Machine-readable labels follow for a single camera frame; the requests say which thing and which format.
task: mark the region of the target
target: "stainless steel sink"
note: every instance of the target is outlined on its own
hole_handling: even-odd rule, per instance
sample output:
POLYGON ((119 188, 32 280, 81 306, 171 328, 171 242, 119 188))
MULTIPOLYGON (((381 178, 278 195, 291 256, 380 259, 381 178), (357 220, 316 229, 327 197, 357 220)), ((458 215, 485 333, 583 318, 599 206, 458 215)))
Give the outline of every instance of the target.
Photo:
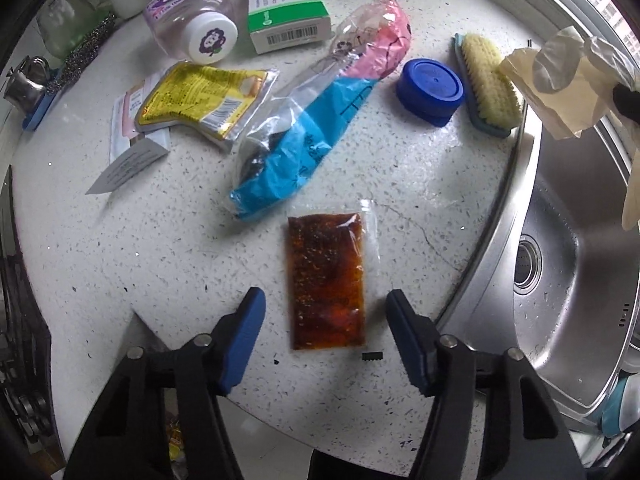
POLYGON ((621 227, 630 163, 603 128, 556 141, 529 111, 519 136, 495 218, 438 325, 479 350, 519 346, 560 411, 593 428, 638 314, 640 236, 621 227))
POLYGON ((638 323, 636 323, 636 329, 631 336, 631 343, 622 368, 633 374, 640 373, 640 326, 638 323))

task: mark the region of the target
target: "crack in countertop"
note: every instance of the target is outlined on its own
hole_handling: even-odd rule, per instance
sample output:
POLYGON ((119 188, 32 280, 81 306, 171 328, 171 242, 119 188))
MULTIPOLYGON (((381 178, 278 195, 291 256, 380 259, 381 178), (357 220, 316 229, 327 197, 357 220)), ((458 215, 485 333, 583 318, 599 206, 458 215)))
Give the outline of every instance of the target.
POLYGON ((413 220, 412 218, 409 218, 408 216, 402 214, 401 212, 399 212, 397 209, 391 207, 390 205, 387 204, 382 204, 380 202, 376 203, 379 206, 382 207, 386 207, 387 209, 389 209, 390 211, 393 211, 394 213, 396 213, 400 218, 406 220, 407 222, 409 222, 410 224, 415 225, 418 229, 420 229, 420 231, 422 231, 422 235, 424 236, 424 241, 427 242, 427 245, 431 248, 431 250, 436 253, 440 259, 445 262, 449 267, 451 267, 451 269, 456 270, 457 272, 463 272, 464 269, 460 269, 458 266, 452 264, 449 260, 447 260, 443 254, 440 253, 439 250, 436 249, 436 247, 433 245, 433 243, 431 243, 431 241, 429 240, 429 237, 427 236, 427 231, 425 230, 424 227, 422 227, 420 224, 418 224, 418 222, 416 222, 415 220, 413 220))

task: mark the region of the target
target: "scrub brush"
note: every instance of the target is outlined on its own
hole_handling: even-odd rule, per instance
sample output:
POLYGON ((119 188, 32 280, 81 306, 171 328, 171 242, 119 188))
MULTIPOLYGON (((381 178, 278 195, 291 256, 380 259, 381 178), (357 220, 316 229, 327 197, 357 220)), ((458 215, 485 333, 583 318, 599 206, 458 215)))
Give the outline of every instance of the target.
POLYGON ((498 70, 502 54, 478 34, 456 34, 455 51, 472 124, 492 136, 509 137, 522 122, 522 110, 511 81, 498 70))

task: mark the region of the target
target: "barcode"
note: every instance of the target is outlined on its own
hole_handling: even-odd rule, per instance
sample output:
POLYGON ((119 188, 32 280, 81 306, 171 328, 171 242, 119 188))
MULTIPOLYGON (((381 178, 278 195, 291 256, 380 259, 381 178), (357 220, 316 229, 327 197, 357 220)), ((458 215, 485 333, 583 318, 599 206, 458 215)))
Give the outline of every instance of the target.
POLYGON ((292 28, 280 34, 272 34, 267 36, 267 43, 275 45, 283 41, 299 40, 300 38, 306 38, 307 36, 316 36, 318 34, 318 26, 312 25, 311 27, 292 28))
POLYGON ((238 110, 241 104, 242 101, 238 99, 226 98, 218 108, 201 119, 200 122, 206 124, 209 128, 219 130, 227 122, 228 118, 238 110))

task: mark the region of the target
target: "sauce packet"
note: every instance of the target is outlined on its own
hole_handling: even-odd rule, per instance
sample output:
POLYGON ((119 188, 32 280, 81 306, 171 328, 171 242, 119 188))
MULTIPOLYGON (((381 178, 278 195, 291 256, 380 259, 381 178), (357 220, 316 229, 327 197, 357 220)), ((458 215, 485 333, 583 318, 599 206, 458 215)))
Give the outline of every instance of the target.
POLYGON ((228 153, 277 75, 276 70, 222 70, 178 62, 145 98, 136 129, 148 132, 185 124, 228 153))
POLYGON ((287 216, 292 348, 381 350, 388 329, 377 321, 384 295, 373 200, 298 202, 287 216))

